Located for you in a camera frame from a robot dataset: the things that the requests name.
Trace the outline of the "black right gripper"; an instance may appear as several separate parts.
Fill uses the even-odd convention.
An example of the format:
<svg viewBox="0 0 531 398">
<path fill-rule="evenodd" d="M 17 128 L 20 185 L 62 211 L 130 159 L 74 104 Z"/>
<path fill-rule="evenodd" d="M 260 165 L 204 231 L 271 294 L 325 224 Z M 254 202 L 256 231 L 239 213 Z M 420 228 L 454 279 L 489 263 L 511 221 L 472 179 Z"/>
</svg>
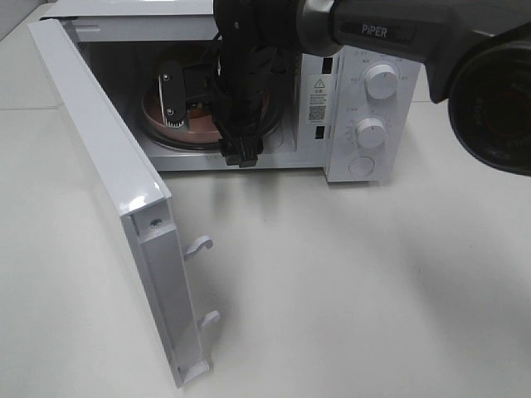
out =
<svg viewBox="0 0 531 398">
<path fill-rule="evenodd" d="M 167 127 L 182 127 L 187 105 L 204 104 L 222 138 L 227 166 L 254 167 L 263 151 L 260 132 L 269 80 L 288 71 L 284 53 L 273 47 L 211 41 L 199 61 L 182 67 L 166 61 L 159 69 L 158 94 Z"/>
</svg>

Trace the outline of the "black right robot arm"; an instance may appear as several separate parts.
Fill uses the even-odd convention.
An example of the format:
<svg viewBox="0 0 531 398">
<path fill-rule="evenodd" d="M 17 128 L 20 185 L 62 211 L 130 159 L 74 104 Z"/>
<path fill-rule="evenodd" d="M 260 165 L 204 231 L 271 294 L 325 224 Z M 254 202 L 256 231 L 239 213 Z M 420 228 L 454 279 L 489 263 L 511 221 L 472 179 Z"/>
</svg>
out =
<svg viewBox="0 0 531 398">
<path fill-rule="evenodd" d="M 278 51 L 331 56 L 345 46 L 421 63 L 434 103 L 482 163 L 530 173 L 530 4 L 527 1 L 216 1 L 211 63 L 162 65 L 163 121 L 203 103 L 228 165 L 263 149 L 262 93 Z"/>
</svg>

